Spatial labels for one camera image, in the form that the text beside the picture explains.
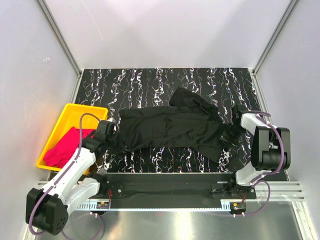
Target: white panel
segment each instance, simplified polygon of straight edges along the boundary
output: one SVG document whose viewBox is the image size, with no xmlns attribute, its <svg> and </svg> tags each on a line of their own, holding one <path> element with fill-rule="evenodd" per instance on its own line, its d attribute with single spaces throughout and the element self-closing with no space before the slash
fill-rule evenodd
<svg viewBox="0 0 320 240">
<path fill-rule="evenodd" d="M 0 3 L 1 239 L 22 239 L 28 191 L 77 77 L 35 0 Z"/>
<path fill-rule="evenodd" d="M 80 68 L 253 68 L 290 0 L 46 0 Z"/>
<path fill-rule="evenodd" d="M 290 177 L 320 234 L 320 1 L 302 0 L 258 73 L 277 126 L 291 132 Z"/>
</svg>

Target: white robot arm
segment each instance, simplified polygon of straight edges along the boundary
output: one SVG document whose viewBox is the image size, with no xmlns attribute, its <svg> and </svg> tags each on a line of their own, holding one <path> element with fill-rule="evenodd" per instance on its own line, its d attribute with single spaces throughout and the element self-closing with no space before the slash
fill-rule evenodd
<svg viewBox="0 0 320 240">
<path fill-rule="evenodd" d="M 42 189 L 33 188 L 26 198 L 25 221 L 52 235 L 61 232 L 69 215 L 92 196 L 102 197 L 107 193 L 105 176 L 94 173 L 74 187 L 83 172 L 101 159 L 114 138 L 115 121 L 101 120 L 96 131 L 87 136 L 72 158 L 61 171 Z"/>
<path fill-rule="evenodd" d="M 223 190 L 219 188 L 212 190 L 221 193 L 216 194 L 219 199 L 226 198 L 223 193 L 241 199 L 260 179 L 266 175 L 277 174 L 290 166 L 289 129 L 270 124 L 259 115 L 267 113 L 257 112 L 248 111 L 239 105 L 232 109 L 232 125 L 224 132 L 221 139 L 227 145 L 235 145 L 239 136 L 247 130 L 253 135 L 251 161 L 244 168 L 234 172 L 227 185 L 220 186 Z"/>
</svg>

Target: pink cloth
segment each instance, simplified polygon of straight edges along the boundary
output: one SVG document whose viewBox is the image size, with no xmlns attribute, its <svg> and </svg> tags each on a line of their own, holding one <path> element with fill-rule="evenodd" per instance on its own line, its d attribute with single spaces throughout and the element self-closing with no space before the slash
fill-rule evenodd
<svg viewBox="0 0 320 240">
<path fill-rule="evenodd" d="M 82 139 L 87 137 L 94 129 L 82 129 Z M 49 150 L 43 160 L 47 166 L 57 166 L 62 169 L 70 160 L 79 146 L 79 129 L 74 126 L 58 141 L 54 148 Z"/>
</svg>

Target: yellow tray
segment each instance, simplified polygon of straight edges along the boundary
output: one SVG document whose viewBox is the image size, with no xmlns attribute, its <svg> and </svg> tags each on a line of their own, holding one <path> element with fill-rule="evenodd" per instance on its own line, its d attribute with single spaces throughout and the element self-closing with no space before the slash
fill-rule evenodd
<svg viewBox="0 0 320 240">
<path fill-rule="evenodd" d="M 82 114 L 91 113 L 96 115 L 101 120 L 107 119 L 108 109 L 98 106 L 86 106 L 80 104 L 68 103 L 64 106 L 64 109 L 56 122 L 54 129 L 46 142 L 44 149 L 36 162 L 36 166 L 40 169 L 48 169 L 53 171 L 60 171 L 61 168 L 46 166 L 44 162 L 44 156 L 50 149 L 58 143 L 58 141 L 69 131 L 70 128 L 75 127 L 79 128 L 79 120 Z M 82 128 L 83 129 L 96 129 L 98 126 L 98 121 L 89 115 L 86 115 L 82 119 Z"/>
</svg>

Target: black garment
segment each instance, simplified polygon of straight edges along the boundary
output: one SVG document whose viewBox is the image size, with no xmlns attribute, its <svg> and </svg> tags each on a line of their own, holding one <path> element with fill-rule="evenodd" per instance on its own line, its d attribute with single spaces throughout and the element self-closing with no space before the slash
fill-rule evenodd
<svg viewBox="0 0 320 240">
<path fill-rule="evenodd" d="M 218 108 L 199 95 L 178 88 L 171 106 L 120 110 L 119 134 L 126 151 L 154 147 L 190 147 L 217 162 L 226 128 Z"/>
</svg>

